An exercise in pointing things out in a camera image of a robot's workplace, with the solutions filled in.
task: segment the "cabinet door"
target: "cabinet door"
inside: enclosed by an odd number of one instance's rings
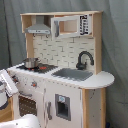
[[[51,18],[51,33],[53,40],[89,35],[91,32],[91,15],[75,15]]]
[[[46,82],[47,128],[82,128],[81,90]]]
[[[20,89],[20,95],[13,96],[14,119],[26,114],[38,117],[41,128],[45,127],[44,121],[44,94],[31,89]]]

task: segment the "cabinet handle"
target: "cabinet handle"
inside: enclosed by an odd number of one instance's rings
[[[59,28],[59,21],[54,21],[55,25],[56,25],[56,33],[55,33],[55,37],[58,37],[59,36],[59,31],[60,31],[60,28]]]
[[[25,94],[23,91],[19,91],[19,93],[23,96],[32,97],[32,94]]]
[[[51,102],[48,102],[47,113],[48,113],[49,120],[52,119],[52,116],[50,115],[50,107],[51,107]]]

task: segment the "range hood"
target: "range hood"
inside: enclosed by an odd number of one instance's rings
[[[26,28],[25,33],[50,34],[51,29],[44,24],[44,16],[36,16],[36,24]]]

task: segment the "stove top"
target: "stove top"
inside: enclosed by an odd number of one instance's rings
[[[51,71],[52,69],[57,68],[57,66],[54,65],[48,65],[48,64],[42,64],[40,63],[38,67],[35,68],[26,68],[24,65],[17,67],[21,70],[26,70],[30,72],[36,72],[36,73],[47,73],[48,71]]]

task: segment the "toy kitchen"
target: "toy kitchen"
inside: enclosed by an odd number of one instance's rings
[[[37,66],[7,69],[19,90],[14,119],[34,114],[41,128],[105,128],[114,76],[102,71],[101,19],[100,11],[21,14],[27,59]]]

